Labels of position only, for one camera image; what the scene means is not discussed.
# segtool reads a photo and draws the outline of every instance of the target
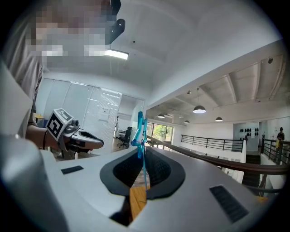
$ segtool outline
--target ceiling beam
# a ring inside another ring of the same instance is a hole
[[[234,103],[237,103],[237,96],[236,96],[236,92],[235,92],[235,88],[234,86],[232,85],[232,78],[231,78],[231,73],[229,73],[228,75],[225,76],[227,82],[228,82],[228,85],[230,87],[230,91],[231,91],[231,94],[232,94],[232,99],[234,101]]]
[[[253,84],[253,94],[252,99],[255,101],[258,95],[259,83],[261,75],[261,63],[256,63],[254,65],[254,84]]]
[[[208,97],[208,99],[214,104],[214,105],[216,105],[216,107],[218,107],[218,106],[220,106],[220,104],[217,102],[217,100],[206,90],[206,88],[205,87],[199,87],[202,91],[203,91],[203,93],[204,93],[204,95],[206,95],[207,97]]]
[[[188,102],[188,101],[185,101],[185,100],[183,100],[183,99],[181,99],[181,98],[179,98],[179,97],[174,97],[174,99],[179,100],[180,102],[183,102],[183,103],[189,104],[189,105],[191,105],[192,107],[196,107],[194,104],[192,104],[192,103],[190,103],[190,102]]]
[[[271,90],[269,100],[272,100],[276,96],[276,94],[280,88],[280,85],[281,85],[283,77],[284,77],[285,67],[286,67],[286,61],[285,61],[284,57],[282,56],[279,72],[278,72],[275,84]]]

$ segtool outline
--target blue plastic part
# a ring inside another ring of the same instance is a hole
[[[144,125],[144,127],[143,127],[143,139],[141,140],[141,142],[139,142],[139,136],[140,136],[140,133],[142,131],[142,125]],[[137,128],[137,131],[136,131],[134,138],[131,142],[131,145],[137,146],[139,159],[141,159],[141,157],[143,156],[144,180],[145,180],[145,187],[146,187],[146,191],[147,191],[146,165],[145,165],[145,143],[147,142],[146,131],[147,131],[147,118],[144,119],[143,112],[140,111],[138,113],[138,128]]]

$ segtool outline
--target person standing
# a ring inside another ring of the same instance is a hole
[[[280,164],[280,161],[281,161],[281,154],[282,154],[282,147],[283,147],[283,144],[281,142],[283,142],[284,139],[285,139],[285,135],[283,133],[283,127],[280,127],[280,132],[277,135],[277,142],[276,142],[275,162],[276,162],[276,159],[278,158],[277,164]]]
[[[277,135],[277,140],[284,141],[284,139],[285,139],[285,135],[283,133],[283,127],[280,127],[280,132]]]

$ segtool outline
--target desk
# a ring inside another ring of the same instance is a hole
[[[119,130],[119,131],[118,131],[119,139],[120,139],[121,137],[124,137],[125,134],[126,134],[126,130]]]
[[[36,113],[33,113],[34,117],[35,117],[35,121],[37,123],[38,119],[43,119],[44,117],[41,116],[40,114],[36,114]]]

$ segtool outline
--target person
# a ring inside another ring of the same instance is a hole
[[[31,113],[27,115],[18,135],[31,140],[38,147],[58,148],[56,140],[38,128],[33,115],[35,99],[43,75],[41,49],[46,36],[57,31],[61,34],[79,34],[84,29],[103,25],[112,12],[110,0],[42,0],[28,15],[22,15],[14,24],[0,58],[32,100]]]
[[[285,139],[285,135],[283,133],[283,127],[280,127],[280,132],[277,135],[277,140],[284,141],[284,139]]]
[[[277,163],[279,163],[281,160],[282,146],[280,142],[284,141],[284,139],[285,139],[285,135],[283,133],[283,127],[280,127],[280,132],[277,135],[277,142],[276,142],[276,157],[274,158],[274,161]]]

